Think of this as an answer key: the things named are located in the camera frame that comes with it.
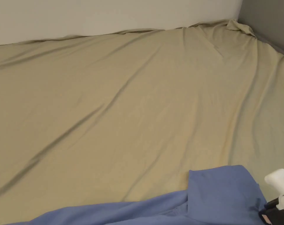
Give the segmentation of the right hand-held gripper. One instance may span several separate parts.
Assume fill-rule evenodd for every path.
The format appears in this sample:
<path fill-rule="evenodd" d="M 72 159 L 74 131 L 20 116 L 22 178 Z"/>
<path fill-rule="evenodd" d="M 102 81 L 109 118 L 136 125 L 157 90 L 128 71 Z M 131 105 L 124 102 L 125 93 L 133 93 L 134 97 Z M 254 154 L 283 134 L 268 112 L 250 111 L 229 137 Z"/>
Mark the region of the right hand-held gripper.
<path fill-rule="evenodd" d="M 263 209 L 259 217 L 265 225 L 284 225 L 284 169 L 280 168 L 267 176 L 265 182 L 272 186 L 278 193 L 277 208 Z"/>

